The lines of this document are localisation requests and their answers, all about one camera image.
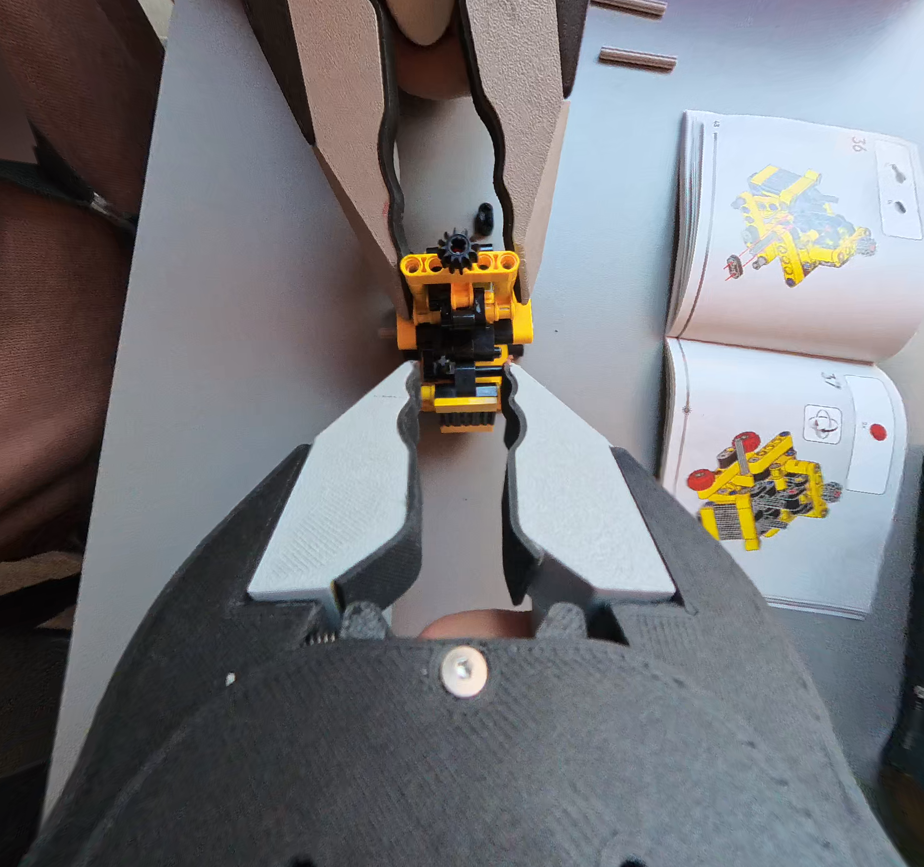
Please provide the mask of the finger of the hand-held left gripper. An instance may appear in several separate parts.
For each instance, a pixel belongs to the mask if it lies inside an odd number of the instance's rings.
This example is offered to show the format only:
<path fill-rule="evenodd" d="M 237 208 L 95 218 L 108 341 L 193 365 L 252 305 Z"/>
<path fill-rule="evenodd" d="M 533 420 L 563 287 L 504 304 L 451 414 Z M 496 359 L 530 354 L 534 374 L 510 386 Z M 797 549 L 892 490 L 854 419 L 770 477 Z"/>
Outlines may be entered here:
<path fill-rule="evenodd" d="M 399 315 L 410 308 L 399 261 L 409 251 L 395 168 L 398 93 L 375 0 L 286 0 L 314 151 L 366 262 Z"/>
<path fill-rule="evenodd" d="M 568 115 L 556 0 L 460 0 L 476 109 L 491 135 L 502 240 L 528 302 L 539 272 Z"/>

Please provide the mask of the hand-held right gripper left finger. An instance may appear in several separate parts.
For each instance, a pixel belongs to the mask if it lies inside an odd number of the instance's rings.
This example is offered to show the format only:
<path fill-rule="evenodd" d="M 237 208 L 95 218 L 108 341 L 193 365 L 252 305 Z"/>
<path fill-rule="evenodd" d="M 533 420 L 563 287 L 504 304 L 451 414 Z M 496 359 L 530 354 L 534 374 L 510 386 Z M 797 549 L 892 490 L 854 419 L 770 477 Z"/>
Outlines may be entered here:
<path fill-rule="evenodd" d="M 421 377 L 395 368 L 309 448 L 248 594 L 389 607 L 422 566 Z"/>

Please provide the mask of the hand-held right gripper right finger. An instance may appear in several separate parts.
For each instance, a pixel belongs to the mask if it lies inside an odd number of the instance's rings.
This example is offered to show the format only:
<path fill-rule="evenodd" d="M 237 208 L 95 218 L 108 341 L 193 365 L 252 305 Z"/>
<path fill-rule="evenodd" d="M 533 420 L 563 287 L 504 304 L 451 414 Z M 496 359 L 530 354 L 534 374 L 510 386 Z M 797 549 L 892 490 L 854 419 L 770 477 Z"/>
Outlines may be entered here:
<path fill-rule="evenodd" d="M 502 566 L 514 604 L 669 601 L 676 584 L 607 439 L 518 365 L 504 370 Z"/>

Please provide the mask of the yellow black lego model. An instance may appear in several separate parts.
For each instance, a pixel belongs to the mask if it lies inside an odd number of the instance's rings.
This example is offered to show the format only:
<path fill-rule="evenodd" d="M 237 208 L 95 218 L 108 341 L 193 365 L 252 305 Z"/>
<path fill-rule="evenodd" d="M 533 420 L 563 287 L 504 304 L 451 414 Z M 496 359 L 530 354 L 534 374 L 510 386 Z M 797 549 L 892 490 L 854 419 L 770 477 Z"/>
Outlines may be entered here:
<path fill-rule="evenodd" d="M 533 341 L 529 302 L 517 297 L 521 260 L 468 230 L 402 258 L 410 316 L 397 318 L 399 350 L 422 375 L 422 411 L 442 434 L 490 433 L 501 412 L 502 368 Z"/>

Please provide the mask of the open lego instruction booklet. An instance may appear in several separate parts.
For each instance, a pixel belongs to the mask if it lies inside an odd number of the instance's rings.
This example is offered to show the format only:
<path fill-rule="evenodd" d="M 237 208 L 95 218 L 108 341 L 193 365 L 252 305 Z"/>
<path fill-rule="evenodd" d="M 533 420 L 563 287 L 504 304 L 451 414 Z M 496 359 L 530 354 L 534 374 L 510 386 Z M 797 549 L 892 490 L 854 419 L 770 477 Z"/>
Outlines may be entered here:
<path fill-rule="evenodd" d="M 896 136 L 684 114 L 661 481 L 777 607 L 871 610 L 907 451 L 878 363 L 922 320 Z"/>

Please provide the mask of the dark lego box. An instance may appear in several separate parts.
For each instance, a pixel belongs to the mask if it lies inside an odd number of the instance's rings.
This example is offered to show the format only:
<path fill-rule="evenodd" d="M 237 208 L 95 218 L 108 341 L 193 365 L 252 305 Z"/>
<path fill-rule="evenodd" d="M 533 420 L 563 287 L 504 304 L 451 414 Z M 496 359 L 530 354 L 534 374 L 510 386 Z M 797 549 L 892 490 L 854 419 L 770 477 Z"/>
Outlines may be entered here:
<path fill-rule="evenodd" d="M 906 627 L 905 668 L 895 727 L 884 747 L 881 786 L 899 833 L 923 839 L 923 496 L 918 497 L 915 562 Z"/>

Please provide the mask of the person's left hand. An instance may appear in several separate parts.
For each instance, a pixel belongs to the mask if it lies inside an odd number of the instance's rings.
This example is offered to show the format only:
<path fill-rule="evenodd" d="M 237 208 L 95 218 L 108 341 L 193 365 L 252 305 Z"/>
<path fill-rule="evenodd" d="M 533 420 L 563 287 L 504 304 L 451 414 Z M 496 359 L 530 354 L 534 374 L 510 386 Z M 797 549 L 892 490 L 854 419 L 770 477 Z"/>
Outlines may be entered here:
<path fill-rule="evenodd" d="M 466 60 L 454 30 L 447 30 L 431 45 L 421 46 L 396 29 L 392 47 L 402 91 L 427 100 L 452 100 L 470 94 Z"/>

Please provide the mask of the person's right hand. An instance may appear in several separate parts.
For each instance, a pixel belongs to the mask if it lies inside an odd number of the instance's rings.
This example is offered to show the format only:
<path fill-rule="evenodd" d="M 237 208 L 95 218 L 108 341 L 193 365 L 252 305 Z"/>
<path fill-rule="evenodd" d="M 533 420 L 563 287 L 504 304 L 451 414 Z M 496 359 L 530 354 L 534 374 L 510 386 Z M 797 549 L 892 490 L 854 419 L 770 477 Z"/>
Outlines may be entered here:
<path fill-rule="evenodd" d="M 443 616 L 422 630 L 425 640 L 528 639 L 534 634 L 531 612 L 475 609 Z"/>

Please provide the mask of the brown fabric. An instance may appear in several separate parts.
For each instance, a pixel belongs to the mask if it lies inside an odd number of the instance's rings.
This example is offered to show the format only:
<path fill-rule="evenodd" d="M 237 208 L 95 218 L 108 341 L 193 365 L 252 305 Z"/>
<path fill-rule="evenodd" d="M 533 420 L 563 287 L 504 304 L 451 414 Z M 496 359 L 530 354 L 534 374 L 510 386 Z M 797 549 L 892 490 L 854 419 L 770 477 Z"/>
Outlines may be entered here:
<path fill-rule="evenodd" d="M 1 0 L 34 161 L 2 159 L 1 558 L 76 549 L 164 51 L 137 0 Z"/>

